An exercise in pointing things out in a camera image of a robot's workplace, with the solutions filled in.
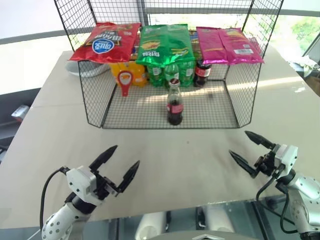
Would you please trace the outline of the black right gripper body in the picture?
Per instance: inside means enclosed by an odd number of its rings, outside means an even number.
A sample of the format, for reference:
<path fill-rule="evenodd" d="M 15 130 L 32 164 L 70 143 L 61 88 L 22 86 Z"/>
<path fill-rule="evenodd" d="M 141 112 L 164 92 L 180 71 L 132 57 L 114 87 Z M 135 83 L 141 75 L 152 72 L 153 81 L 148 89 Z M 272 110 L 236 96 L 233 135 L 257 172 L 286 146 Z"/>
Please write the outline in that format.
<path fill-rule="evenodd" d="M 259 173 L 263 173 L 270 177 L 277 168 L 275 165 L 275 156 L 276 154 L 273 149 L 264 156 L 260 156 L 254 164 L 255 174 L 253 175 L 253 178 L 256 178 Z"/>

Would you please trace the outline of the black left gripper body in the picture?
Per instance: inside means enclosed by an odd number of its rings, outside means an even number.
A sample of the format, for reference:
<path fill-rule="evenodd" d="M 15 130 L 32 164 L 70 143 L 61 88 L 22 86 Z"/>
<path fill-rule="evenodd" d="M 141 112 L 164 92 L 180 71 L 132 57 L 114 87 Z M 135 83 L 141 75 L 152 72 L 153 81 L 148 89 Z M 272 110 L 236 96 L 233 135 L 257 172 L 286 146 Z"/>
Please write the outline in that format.
<path fill-rule="evenodd" d="M 118 188 L 114 182 L 105 176 L 101 176 L 98 170 L 91 171 L 96 178 L 96 188 L 93 191 L 99 200 L 104 200 L 109 194 L 118 194 Z"/>

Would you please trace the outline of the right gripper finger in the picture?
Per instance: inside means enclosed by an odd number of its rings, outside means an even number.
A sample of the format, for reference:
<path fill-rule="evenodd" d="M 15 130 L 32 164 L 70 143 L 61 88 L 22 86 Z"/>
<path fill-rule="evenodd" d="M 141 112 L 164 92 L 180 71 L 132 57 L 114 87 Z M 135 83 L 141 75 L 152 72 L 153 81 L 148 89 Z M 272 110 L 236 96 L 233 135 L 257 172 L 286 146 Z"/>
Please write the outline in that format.
<path fill-rule="evenodd" d="M 262 145 L 265 148 L 270 149 L 270 150 L 273 150 L 276 146 L 275 143 L 269 141 L 268 139 L 266 139 L 262 135 L 259 135 L 257 133 L 254 133 L 254 132 L 248 131 L 248 130 L 245 130 L 244 132 L 247 135 L 247 137 L 257 145 Z"/>
<path fill-rule="evenodd" d="M 242 168 L 244 169 L 251 178 L 256 178 L 256 176 L 258 175 L 258 171 L 257 169 L 252 168 L 248 162 L 240 155 L 238 155 L 237 153 L 235 153 L 232 150 L 228 151 L 229 154 L 231 155 L 231 157 L 235 160 L 235 162 Z"/>

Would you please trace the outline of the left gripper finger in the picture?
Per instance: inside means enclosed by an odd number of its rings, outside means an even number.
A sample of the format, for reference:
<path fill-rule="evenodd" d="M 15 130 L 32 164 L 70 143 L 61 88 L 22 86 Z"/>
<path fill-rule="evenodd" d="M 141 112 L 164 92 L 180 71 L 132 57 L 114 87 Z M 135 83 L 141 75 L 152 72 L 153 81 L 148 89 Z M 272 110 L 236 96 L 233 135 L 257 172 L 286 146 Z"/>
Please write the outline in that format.
<path fill-rule="evenodd" d="M 91 172 L 97 172 L 102 164 L 105 164 L 114 154 L 118 145 L 114 145 L 102 152 L 90 165 Z"/>
<path fill-rule="evenodd" d="M 130 183 L 132 182 L 132 180 L 134 179 L 138 171 L 139 165 L 140 165 L 140 161 L 138 160 L 125 173 L 125 175 L 123 176 L 123 181 L 117 187 L 118 193 L 123 193 L 126 190 L 126 188 L 130 185 Z"/>

